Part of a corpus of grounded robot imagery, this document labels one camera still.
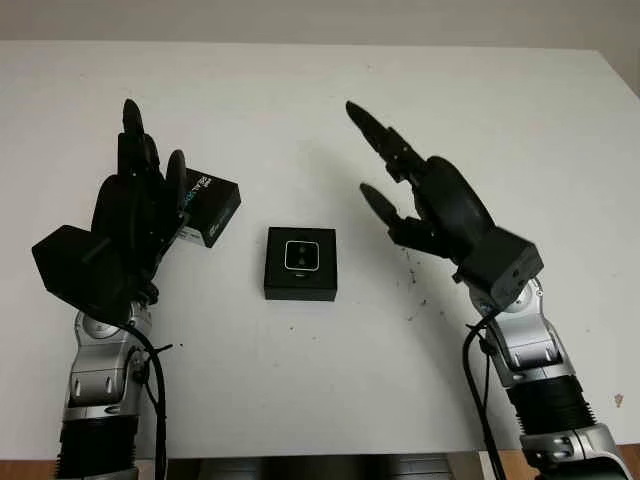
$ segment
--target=wooden floor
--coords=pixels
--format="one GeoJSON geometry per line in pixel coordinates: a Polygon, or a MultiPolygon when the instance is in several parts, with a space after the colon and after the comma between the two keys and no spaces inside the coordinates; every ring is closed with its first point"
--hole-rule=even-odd
{"type": "MultiPolygon", "coordinates": [[[[634,479],[640,480],[640,444],[620,445],[619,448],[634,479]]],[[[509,480],[535,479],[537,470],[527,465],[522,452],[519,450],[502,451],[500,452],[500,457],[509,480]]],[[[141,468],[140,480],[151,478],[149,463],[143,462],[139,465],[141,468]]],[[[0,460],[0,480],[47,480],[53,477],[54,467],[55,463],[49,461],[0,460]]]]}

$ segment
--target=silver robotic arm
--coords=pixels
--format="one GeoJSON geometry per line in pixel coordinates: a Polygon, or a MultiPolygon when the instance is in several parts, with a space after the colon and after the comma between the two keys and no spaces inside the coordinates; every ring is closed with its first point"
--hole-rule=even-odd
{"type": "Polygon", "coordinates": [[[186,166],[176,150],[166,176],[138,106],[127,100],[118,135],[117,173],[102,184],[91,230],[60,227],[32,248],[47,290],[79,310],[78,353],[69,376],[57,478],[130,480],[140,392],[157,416],[155,477],[166,469],[164,377],[147,339],[158,300],[151,282],[163,255],[188,220],[186,166]],[[148,386],[149,364],[158,398],[148,386]]]}
{"type": "Polygon", "coordinates": [[[522,450],[541,478],[631,480],[609,429],[596,423],[567,352],[543,315],[537,280],[543,264],[535,245],[496,226],[447,160],[423,160],[393,128],[352,102],[347,102],[347,113],[393,179],[411,185],[420,218],[401,218],[380,192],[360,186],[391,239],[452,260],[458,266],[453,279],[469,287],[484,317],[465,339],[463,365],[497,480],[506,475],[469,368],[469,346],[481,330],[520,420],[522,450]]]}
{"type": "MultiPolygon", "coordinates": [[[[571,360],[542,311],[537,278],[515,302],[491,320],[486,341],[495,352],[500,383],[516,408],[529,465],[549,479],[633,477],[603,423],[596,423],[575,377],[571,360]]],[[[488,307],[472,297],[480,314],[488,307]]]]}
{"type": "MultiPolygon", "coordinates": [[[[132,303],[129,324],[148,335],[151,315],[132,303]]],[[[144,347],[131,333],[82,312],[75,332],[57,478],[135,480],[140,393],[148,377],[144,347]]]]}

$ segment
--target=white table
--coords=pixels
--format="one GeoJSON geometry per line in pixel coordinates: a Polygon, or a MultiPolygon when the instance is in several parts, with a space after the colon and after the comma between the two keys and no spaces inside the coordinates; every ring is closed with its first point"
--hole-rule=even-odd
{"type": "MultiPolygon", "coordinates": [[[[0,44],[0,458],[58,452],[75,312],[30,247],[88,227],[126,97],[163,161],[181,147],[242,195],[213,250],[178,241],[156,277],[152,341],[176,345],[162,354],[170,456],[482,445],[460,364],[477,315],[453,266],[405,255],[361,198],[365,180],[412,211],[346,99],[453,161],[498,224],[537,243],[586,397],[618,442],[640,441],[640,102],[597,53],[19,42],[0,44]],[[264,300],[270,225],[337,229],[335,303],[264,300]]],[[[491,388],[499,444],[517,446],[495,373],[491,388]]]]}

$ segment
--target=wire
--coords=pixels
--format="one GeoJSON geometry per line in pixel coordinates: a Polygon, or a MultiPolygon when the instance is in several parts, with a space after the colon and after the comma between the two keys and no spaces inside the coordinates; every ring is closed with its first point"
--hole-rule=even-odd
{"type": "Polygon", "coordinates": [[[489,458],[491,459],[493,473],[496,476],[496,480],[507,480],[507,476],[504,473],[504,468],[502,467],[498,449],[493,438],[493,433],[491,432],[491,427],[489,425],[489,421],[487,420],[486,411],[480,399],[480,394],[478,393],[478,388],[476,387],[476,382],[473,379],[473,374],[471,373],[471,367],[469,365],[469,349],[471,347],[471,343],[476,338],[476,336],[480,336],[480,330],[486,328],[487,324],[491,320],[493,320],[498,313],[499,312],[497,311],[491,311],[471,328],[466,338],[464,339],[464,344],[462,345],[462,366],[464,368],[464,374],[467,377],[469,389],[471,390],[471,396],[473,397],[473,401],[476,405],[476,410],[478,411],[478,416],[480,417],[480,423],[482,424],[482,433],[484,435],[484,442],[487,446],[489,458]]]}
{"type": "Polygon", "coordinates": [[[164,480],[167,470],[167,403],[165,396],[164,374],[162,372],[160,358],[158,357],[158,350],[153,347],[149,339],[140,330],[132,325],[124,324],[119,325],[119,327],[138,339],[143,348],[149,354],[148,360],[150,360],[153,365],[153,371],[156,376],[156,385],[158,388],[158,399],[156,400],[151,394],[148,382],[146,383],[146,388],[149,398],[151,399],[151,403],[153,403],[153,407],[156,411],[155,479],[164,480]]]}
{"type": "Polygon", "coordinates": [[[484,367],[484,398],[482,399],[482,411],[486,415],[487,404],[489,403],[489,374],[491,373],[491,356],[488,353],[485,353],[485,357],[487,358],[487,361],[484,367]]]}

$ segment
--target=product box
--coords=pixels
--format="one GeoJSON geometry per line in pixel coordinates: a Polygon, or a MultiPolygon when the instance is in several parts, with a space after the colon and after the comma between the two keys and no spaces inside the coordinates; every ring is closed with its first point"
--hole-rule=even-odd
{"type": "Polygon", "coordinates": [[[187,168],[185,211],[181,238],[211,248],[240,205],[237,183],[187,168]]]}
{"type": "Polygon", "coordinates": [[[334,229],[269,228],[264,272],[267,300],[333,301],[337,290],[334,229]]]}

